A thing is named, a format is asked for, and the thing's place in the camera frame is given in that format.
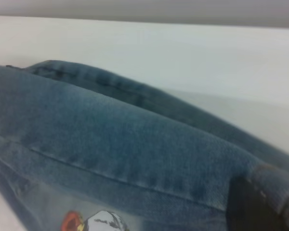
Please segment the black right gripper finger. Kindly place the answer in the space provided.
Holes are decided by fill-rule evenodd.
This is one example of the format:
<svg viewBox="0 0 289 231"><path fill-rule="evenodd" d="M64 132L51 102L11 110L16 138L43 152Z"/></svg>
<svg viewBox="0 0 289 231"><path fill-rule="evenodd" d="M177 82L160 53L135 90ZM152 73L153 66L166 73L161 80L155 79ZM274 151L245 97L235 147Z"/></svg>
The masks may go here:
<svg viewBox="0 0 289 231"><path fill-rule="evenodd" d="M289 231L285 219L242 177L230 181L226 223L229 231Z"/></svg>

